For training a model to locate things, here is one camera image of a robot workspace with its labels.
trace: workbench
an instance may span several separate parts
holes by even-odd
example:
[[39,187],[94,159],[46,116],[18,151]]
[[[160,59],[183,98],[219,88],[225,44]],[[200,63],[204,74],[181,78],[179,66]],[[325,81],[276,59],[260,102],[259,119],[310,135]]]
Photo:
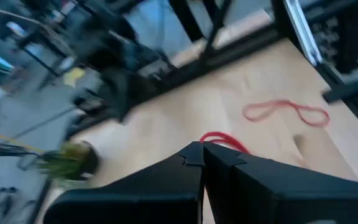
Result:
[[[75,10],[76,3],[73,1],[69,1],[66,3],[61,10],[59,11],[59,15],[55,16],[49,23],[48,26],[51,26],[53,30],[56,29],[71,13]],[[59,57],[66,57],[67,54],[59,49],[54,43],[51,42],[50,37],[46,35],[46,33],[43,32],[44,28],[41,26],[35,26],[31,28],[31,30],[28,30],[25,36],[19,35],[21,37],[20,41],[17,43],[18,49],[23,50],[26,54],[28,54],[30,57],[32,57],[36,62],[41,64],[43,68],[48,70],[47,76],[44,78],[43,82],[40,85],[40,88],[44,87],[47,82],[51,80],[51,74],[57,78],[61,74],[58,74],[58,72],[55,71],[53,66],[47,65],[40,57],[33,54],[30,50],[27,49],[27,46],[32,43],[33,41],[39,41],[41,42],[45,47],[50,49],[52,52],[57,54]]]
[[[264,11],[223,28],[216,47],[270,23]],[[175,65],[198,58],[204,41],[173,58]],[[79,132],[71,141],[88,141],[99,152],[102,165],[90,180],[100,187],[166,159],[208,131],[231,134],[251,154],[358,181],[358,119],[343,103],[328,105],[321,96],[330,86],[298,49],[283,39],[248,57],[215,70],[193,82],[142,103],[124,124],[106,120]],[[242,115],[244,105],[288,99],[320,107],[331,118],[325,128],[303,123],[296,111],[279,109],[253,123]],[[312,113],[305,117],[322,119]],[[49,190],[37,223],[48,205],[61,194]],[[213,223],[208,199],[204,223]]]

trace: black metal frame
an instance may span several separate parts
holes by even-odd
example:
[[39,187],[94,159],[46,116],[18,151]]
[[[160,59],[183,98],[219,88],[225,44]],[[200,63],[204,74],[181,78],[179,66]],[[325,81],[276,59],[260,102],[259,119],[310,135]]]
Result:
[[168,0],[172,10],[177,15],[180,24],[183,26],[187,36],[192,42],[200,40],[204,37],[196,19],[190,11],[190,7],[186,1]]
[[337,25],[331,29],[339,37],[330,44],[337,51],[333,61],[342,74],[351,74],[358,68],[358,0],[318,0],[305,7],[306,15],[319,7],[324,9],[324,13],[308,16],[308,22],[312,26],[324,24],[334,17],[337,19]]
[[[349,0],[344,4],[346,7],[352,6],[358,0]],[[269,45],[272,45],[279,40],[282,40],[286,37],[289,37],[295,46],[299,48],[299,42],[296,38],[295,31],[291,23],[289,22],[288,14],[283,13],[282,9],[284,9],[283,0],[272,0],[272,6],[275,13],[275,22],[269,24],[259,30],[256,30],[250,33],[247,36],[244,36],[221,49],[213,49],[212,43],[216,38],[216,33],[218,31],[218,27],[223,21],[224,16],[227,13],[228,6],[219,10],[214,18],[214,27],[211,35],[209,36],[208,43],[204,49],[204,52],[201,54],[201,57],[198,60],[192,61],[177,70],[171,71],[164,80],[164,86],[155,90],[152,93],[148,93],[146,95],[142,95],[139,98],[132,99],[130,102],[131,107],[134,107],[138,104],[141,104],[145,101],[151,100],[152,98],[164,94],[176,87],[186,84],[194,79],[202,77],[203,75],[212,72],[213,70],[219,69],[231,62],[234,62],[242,57],[246,57],[251,55],[252,53],[264,49]],[[327,12],[327,14],[319,15],[318,18],[308,18],[309,22],[315,23],[320,20],[323,21],[332,16],[333,13],[338,13],[339,11],[346,8],[344,6],[339,6],[335,9],[332,9]],[[321,64],[315,66],[317,72],[324,78],[327,84],[331,87],[342,85],[343,81],[335,74],[331,67],[326,64]],[[358,96],[353,98],[349,98],[343,100],[345,104],[349,107],[349,109],[355,114],[358,118]],[[67,129],[67,135],[65,139],[69,139],[71,136],[76,133],[90,128],[98,123],[101,123],[107,119],[111,119],[111,114],[108,111],[101,113],[97,118],[90,122],[81,123],[80,125],[69,125]],[[47,190],[43,190],[43,194],[40,196],[40,200],[38,201],[37,208],[40,208],[41,204],[44,202],[44,198],[46,197]],[[34,214],[32,218],[29,219],[29,224],[33,223],[37,217],[38,210],[34,210]]]

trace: table leg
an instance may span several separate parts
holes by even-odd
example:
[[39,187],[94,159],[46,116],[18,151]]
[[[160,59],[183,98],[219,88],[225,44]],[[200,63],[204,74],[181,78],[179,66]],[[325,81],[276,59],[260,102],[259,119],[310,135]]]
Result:
[[193,13],[191,13],[187,2],[184,0],[169,0],[169,3],[190,40],[195,42],[203,38],[204,35],[201,32]]
[[213,43],[219,32],[219,29],[221,28],[221,24],[223,24],[224,18],[226,18],[226,15],[229,12],[231,3],[232,0],[224,0],[222,7],[220,8],[218,13],[216,14],[216,17],[214,18],[212,31],[208,36],[208,41],[205,45],[205,49],[200,56],[201,64],[204,64],[206,59],[208,59],[208,57],[210,57],[214,51]]
[[[203,0],[206,11],[208,12],[209,18],[214,22],[216,14],[219,11],[218,6],[215,3],[215,0]],[[223,22],[219,24],[219,28],[223,27]]]
[[52,69],[51,67],[49,67],[45,62],[43,62],[41,59],[39,59],[36,55],[34,55],[33,53],[31,53],[29,50],[27,49],[23,49],[23,51],[25,53],[27,53],[28,55],[30,55],[30,57],[32,57],[35,61],[37,61],[39,64],[41,64],[44,68],[46,68],[50,73],[52,73],[52,75],[59,77],[59,74],[57,72],[55,72],[54,69]]
[[49,41],[48,37],[40,35],[40,40],[45,44],[46,47],[48,47],[51,51],[53,51],[57,55],[60,55],[63,58],[67,57],[67,55],[64,52],[62,52],[58,47],[56,47],[56,45],[54,45],[53,43],[51,43],[51,41]]

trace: wooden tabletop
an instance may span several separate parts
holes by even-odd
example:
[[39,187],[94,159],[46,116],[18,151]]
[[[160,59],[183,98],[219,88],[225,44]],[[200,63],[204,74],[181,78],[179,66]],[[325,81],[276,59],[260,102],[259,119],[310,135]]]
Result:
[[[216,45],[269,22],[264,12],[251,15],[222,31]],[[203,44],[182,52],[174,63],[196,58]],[[139,105],[124,125],[105,121],[72,140],[90,142],[103,158],[100,171],[91,180],[94,187],[161,161],[208,131],[233,135],[255,156],[358,181],[358,119],[341,101],[328,105],[321,97],[328,89],[317,71],[285,39]],[[325,128],[313,128],[290,108],[279,109],[258,123],[243,117],[244,105],[273,99],[323,108],[331,121]],[[321,119],[312,113],[304,116]],[[45,207],[53,198],[48,198]],[[205,203],[204,222],[212,223],[208,207]]]

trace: metal rod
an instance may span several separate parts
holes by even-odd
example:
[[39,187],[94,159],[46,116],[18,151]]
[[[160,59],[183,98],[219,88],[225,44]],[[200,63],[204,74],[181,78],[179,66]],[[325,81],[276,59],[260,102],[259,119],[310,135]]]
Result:
[[298,37],[300,47],[309,62],[316,66],[323,61],[309,24],[303,14],[303,10],[298,0],[285,0],[285,9],[291,20],[295,34]]
[[129,13],[135,8],[138,4],[144,2],[145,0],[118,0],[112,1],[108,0],[110,10],[118,12],[119,14]]
[[27,50],[26,48],[23,48],[23,51],[25,53],[27,53],[28,55],[30,55],[30,57],[32,57],[35,61],[37,61],[39,64],[41,64],[44,68],[46,68],[50,73],[52,73],[56,77],[59,77],[59,74],[57,72],[55,72],[55,70],[53,70],[51,67],[49,67],[45,62],[43,62],[41,59],[39,59],[37,56],[35,56],[29,50]]
[[204,37],[200,27],[194,18],[189,5],[186,1],[182,0],[168,0],[172,10],[177,15],[179,22],[183,26],[185,32],[192,42],[200,40]]
[[221,24],[223,24],[223,20],[229,12],[229,7],[232,3],[232,0],[225,0],[223,2],[222,7],[218,11],[216,17],[214,18],[213,27],[211,33],[208,36],[208,41],[204,48],[203,53],[200,56],[200,63],[205,63],[205,60],[212,54],[214,51],[213,43],[215,41],[216,35],[218,34],[219,29],[221,28]]
[[223,54],[214,55],[206,61],[207,66],[214,67],[221,64],[229,64],[235,60],[242,58],[244,55],[250,55],[259,49],[263,49],[281,39],[281,35],[278,32],[270,31],[265,33],[259,38],[244,42],[242,45],[237,46],[229,52]]
[[95,13],[93,11],[93,9],[91,9],[90,7],[88,7],[86,5],[86,1],[78,1],[77,6],[79,6],[83,10],[85,10],[87,13],[91,14],[91,16],[94,16],[94,17],[98,16],[97,13]]
[[55,54],[63,58],[67,57],[67,55],[64,52],[62,52],[56,45],[54,45],[46,36],[40,35],[39,39],[44,43],[46,47],[49,48],[49,50],[51,50]]
[[216,5],[215,1],[212,0],[203,0],[205,9],[209,15],[209,18],[211,18],[211,21],[215,20],[216,14],[219,11],[218,6]]
[[230,52],[233,52],[235,49],[241,48],[246,42],[250,42],[252,40],[259,39],[259,37],[263,37],[265,35],[269,35],[271,33],[277,33],[277,32],[278,31],[277,28],[275,27],[275,24],[274,23],[269,24],[265,27],[262,27],[258,30],[251,32],[250,34],[247,34],[246,36],[238,40],[231,42],[228,45],[225,45],[224,47],[214,50],[214,52],[212,52],[211,54],[211,58],[218,57],[223,54],[228,54]]
[[303,10],[304,10],[304,12],[307,12],[307,11],[309,11],[309,10],[313,10],[313,8],[315,8],[315,7],[325,6],[325,5],[327,5],[328,3],[329,3],[328,0],[317,0],[317,1],[315,1],[315,2],[312,2],[312,3],[308,4],[308,5],[306,5],[306,6],[303,8]]
[[[46,124],[49,124],[49,123],[51,123],[52,121],[55,121],[58,118],[61,118],[62,116],[66,115],[67,113],[69,113],[69,112],[71,112],[71,111],[73,111],[75,109],[76,109],[76,107],[70,107],[68,109],[65,109],[64,111],[53,115],[52,117],[46,119],[45,121],[41,121],[40,123],[35,124],[35,125],[31,126],[30,128],[27,128],[26,130],[21,131],[21,132],[15,134],[15,135],[13,135],[11,137],[11,139],[15,140],[15,139],[18,139],[18,138],[20,138],[20,137],[22,137],[22,136],[24,136],[24,135],[26,135],[28,133],[31,133],[32,131],[35,131],[36,129],[39,129],[42,126],[44,126]],[[1,144],[7,144],[9,142],[12,142],[12,141],[6,140],[6,141],[3,141]]]

